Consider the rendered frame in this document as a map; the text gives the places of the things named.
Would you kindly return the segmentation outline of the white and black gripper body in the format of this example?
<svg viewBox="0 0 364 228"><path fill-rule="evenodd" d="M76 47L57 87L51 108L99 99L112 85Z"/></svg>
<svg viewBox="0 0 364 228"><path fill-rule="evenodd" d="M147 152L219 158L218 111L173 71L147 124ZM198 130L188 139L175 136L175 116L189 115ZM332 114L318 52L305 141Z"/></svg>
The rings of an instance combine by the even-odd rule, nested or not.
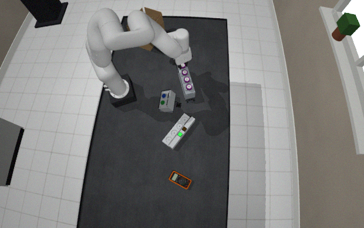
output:
<svg viewBox="0 0 364 228"><path fill-rule="evenodd" d="M186 63L188 61L190 61L192 58L192 55L191 55L191 49L189 47L189 50L187 53L185 54L181 54L178 58L174 58L175 59L175 62L177 65L181 65L183 63Z"/></svg>

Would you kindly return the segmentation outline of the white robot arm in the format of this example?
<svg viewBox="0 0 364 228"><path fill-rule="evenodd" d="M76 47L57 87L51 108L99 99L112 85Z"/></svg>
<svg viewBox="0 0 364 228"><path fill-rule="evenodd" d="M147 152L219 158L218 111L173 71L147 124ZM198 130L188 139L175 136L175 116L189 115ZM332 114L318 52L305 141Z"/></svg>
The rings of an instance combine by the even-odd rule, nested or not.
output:
<svg viewBox="0 0 364 228"><path fill-rule="evenodd" d="M129 84L112 63L111 51L152 43L170 58L178 58L189 50L189 32L180 28L167 33L156 21L140 10L127 17L130 31L124 32L117 14L110 8L95 12L87 26L86 48L97 77L114 98L123 98Z"/></svg>

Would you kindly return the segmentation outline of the white control panel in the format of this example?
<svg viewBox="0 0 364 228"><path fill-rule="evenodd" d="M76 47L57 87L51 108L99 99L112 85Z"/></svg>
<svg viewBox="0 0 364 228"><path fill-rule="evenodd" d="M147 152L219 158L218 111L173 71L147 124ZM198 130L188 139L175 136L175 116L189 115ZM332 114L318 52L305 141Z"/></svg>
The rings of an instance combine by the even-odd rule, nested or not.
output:
<svg viewBox="0 0 364 228"><path fill-rule="evenodd" d="M174 106L181 107L181 103L176 102L176 94L172 90L167 90L161 93L160 112L174 113Z"/></svg>

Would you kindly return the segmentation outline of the brown cardboard box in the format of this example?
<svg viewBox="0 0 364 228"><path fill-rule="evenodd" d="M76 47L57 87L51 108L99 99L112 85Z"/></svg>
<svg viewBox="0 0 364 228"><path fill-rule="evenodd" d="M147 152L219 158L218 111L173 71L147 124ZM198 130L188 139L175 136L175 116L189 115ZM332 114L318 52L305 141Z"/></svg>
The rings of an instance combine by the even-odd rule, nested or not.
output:
<svg viewBox="0 0 364 228"><path fill-rule="evenodd" d="M151 17L154 21L156 21L163 29L164 29L164 21L163 21L163 16L162 13L150 8L146 8L144 7L146 14ZM130 31L129 26L127 25L127 30ZM143 49L146 49L148 51L151 51L152 48L154 47L154 45L152 43L149 43L147 45L144 46L139 46Z"/></svg>

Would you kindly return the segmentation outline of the orange pocket multimeter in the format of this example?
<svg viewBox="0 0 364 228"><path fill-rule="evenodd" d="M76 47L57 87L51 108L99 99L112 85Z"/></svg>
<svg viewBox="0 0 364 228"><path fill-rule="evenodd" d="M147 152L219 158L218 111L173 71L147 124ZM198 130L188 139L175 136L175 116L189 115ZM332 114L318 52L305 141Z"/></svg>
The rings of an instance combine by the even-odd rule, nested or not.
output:
<svg viewBox="0 0 364 228"><path fill-rule="evenodd" d="M172 172L171 176L169 177L169 180L174 182L175 184L188 189L191 180L175 171Z"/></svg>

